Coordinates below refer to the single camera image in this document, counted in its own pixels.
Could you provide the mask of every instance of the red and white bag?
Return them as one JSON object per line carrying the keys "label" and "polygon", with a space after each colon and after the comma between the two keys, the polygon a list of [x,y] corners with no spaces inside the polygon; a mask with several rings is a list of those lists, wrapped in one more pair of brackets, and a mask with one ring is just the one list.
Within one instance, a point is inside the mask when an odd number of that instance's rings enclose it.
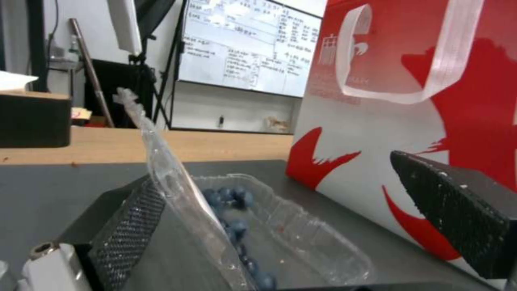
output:
{"label": "red and white bag", "polygon": [[389,155],[481,170],[517,191],[516,100],[517,1],[329,0],[287,174],[475,274]]}

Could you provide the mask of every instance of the wooden desk edge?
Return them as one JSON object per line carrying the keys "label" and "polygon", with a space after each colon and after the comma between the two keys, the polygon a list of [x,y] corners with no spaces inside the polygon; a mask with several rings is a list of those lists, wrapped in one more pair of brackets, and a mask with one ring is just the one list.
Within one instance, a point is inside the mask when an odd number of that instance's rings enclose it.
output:
{"label": "wooden desk edge", "polygon": [[[287,160],[292,136],[208,132],[163,132],[182,162]],[[1,149],[0,165],[143,163],[136,129],[72,128],[71,145],[53,149]]]}

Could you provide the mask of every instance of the screen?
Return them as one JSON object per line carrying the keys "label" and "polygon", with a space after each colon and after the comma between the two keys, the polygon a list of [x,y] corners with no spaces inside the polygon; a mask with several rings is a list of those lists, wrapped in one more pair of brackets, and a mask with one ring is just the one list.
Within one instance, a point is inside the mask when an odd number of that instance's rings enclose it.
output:
{"label": "screen", "polygon": [[178,79],[303,97],[320,24],[268,0],[190,0]]}

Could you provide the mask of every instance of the screw hole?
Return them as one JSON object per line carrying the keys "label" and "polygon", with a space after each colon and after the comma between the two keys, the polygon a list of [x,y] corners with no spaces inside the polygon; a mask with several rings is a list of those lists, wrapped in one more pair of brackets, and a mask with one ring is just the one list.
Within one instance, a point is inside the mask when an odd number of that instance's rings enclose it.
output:
{"label": "screw hole", "polygon": [[52,245],[49,242],[44,243],[44,244],[40,245],[39,247],[35,248],[34,252],[43,253],[43,252],[47,251],[48,249],[50,249],[51,246]]}

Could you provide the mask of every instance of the bag handle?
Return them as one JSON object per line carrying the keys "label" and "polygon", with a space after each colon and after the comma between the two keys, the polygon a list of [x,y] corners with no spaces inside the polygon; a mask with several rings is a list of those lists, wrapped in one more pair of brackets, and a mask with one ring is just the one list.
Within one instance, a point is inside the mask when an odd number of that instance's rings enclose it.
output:
{"label": "bag handle", "polygon": [[[458,82],[467,66],[483,3],[484,0],[449,0],[425,86],[422,91],[414,93],[368,91],[346,84],[350,63],[358,46],[354,35],[368,33],[372,22],[372,8],[369,4],[350,10],[341,24],[337,45],[336,78],[341,91],[353,97],[414,104]],[[364,53],[362,46],[358,54]]]}

